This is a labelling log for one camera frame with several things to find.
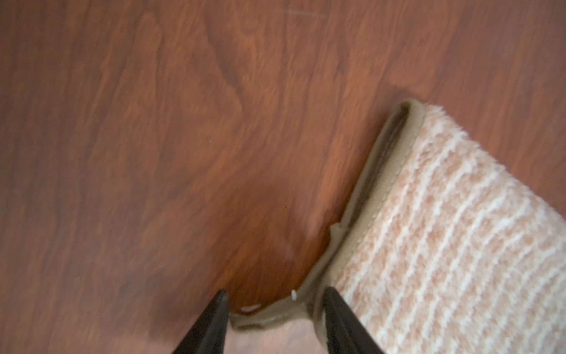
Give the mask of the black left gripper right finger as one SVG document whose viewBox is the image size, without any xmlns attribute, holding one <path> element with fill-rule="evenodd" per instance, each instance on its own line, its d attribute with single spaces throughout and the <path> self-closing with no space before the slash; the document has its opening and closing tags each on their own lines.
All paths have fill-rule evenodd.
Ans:
<svg viewBox="0 0 566 354">
<path fill-rule="evenodd" d="M 335 288 L 325 289 L 322 302 L 330 354 L 385 353 Z"/>
</svg>

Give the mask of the pink white striped dishcloth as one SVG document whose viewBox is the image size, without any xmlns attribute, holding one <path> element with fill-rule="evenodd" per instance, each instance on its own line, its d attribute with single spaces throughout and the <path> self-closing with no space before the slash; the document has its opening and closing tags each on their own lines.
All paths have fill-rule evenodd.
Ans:
<svg viewBox="0 0 566 354">
<path fill-rule="evenodd" d="M 324 342 L 328 287 L 387 353 L 563 353 L 565 220 L 443 108 L 406 100 L 302 285 L 231 326 L 309 319 Z"/>
</svg>

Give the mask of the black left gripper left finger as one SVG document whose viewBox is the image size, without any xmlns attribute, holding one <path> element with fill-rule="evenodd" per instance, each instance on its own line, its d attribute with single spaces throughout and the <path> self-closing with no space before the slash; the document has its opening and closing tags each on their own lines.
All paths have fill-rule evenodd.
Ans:
<svg viewBox="0 0 566 354">
<path fill-rule="evenodd" d="M 219 290 L 172 354 L 223 354 L 229 320 L 229 298 Z"/>
</svg>

